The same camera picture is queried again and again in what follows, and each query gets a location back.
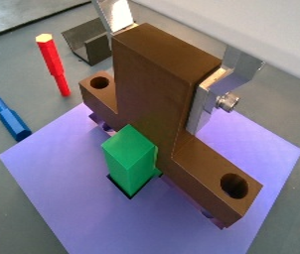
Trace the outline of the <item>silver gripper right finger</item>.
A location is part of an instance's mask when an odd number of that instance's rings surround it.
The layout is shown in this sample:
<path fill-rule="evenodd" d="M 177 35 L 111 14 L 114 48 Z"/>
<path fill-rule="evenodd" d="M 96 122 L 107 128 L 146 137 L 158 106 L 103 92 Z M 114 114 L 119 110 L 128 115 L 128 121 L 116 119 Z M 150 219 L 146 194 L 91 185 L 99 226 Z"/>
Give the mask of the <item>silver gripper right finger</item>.
<path fill-rule="evenodd" d="M 195 135 L 209 122 L 213 111 L 221 109 L 230 113 L 238 104 L 238 97 L 231 93 L 249 83 L 264 66 L 264 61 L 227 46 L 222 65 L 198 84 L 186 130 Z"/>

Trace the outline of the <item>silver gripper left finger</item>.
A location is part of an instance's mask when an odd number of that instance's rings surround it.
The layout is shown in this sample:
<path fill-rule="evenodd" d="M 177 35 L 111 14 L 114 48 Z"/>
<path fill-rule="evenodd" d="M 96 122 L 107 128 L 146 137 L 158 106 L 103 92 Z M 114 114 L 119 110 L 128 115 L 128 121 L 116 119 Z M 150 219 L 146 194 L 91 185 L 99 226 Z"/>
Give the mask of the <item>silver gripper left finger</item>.
<path fill-rule="evenodd" d="M 127 0 L 91 0 L 107 39 L 136 27 Z"/>

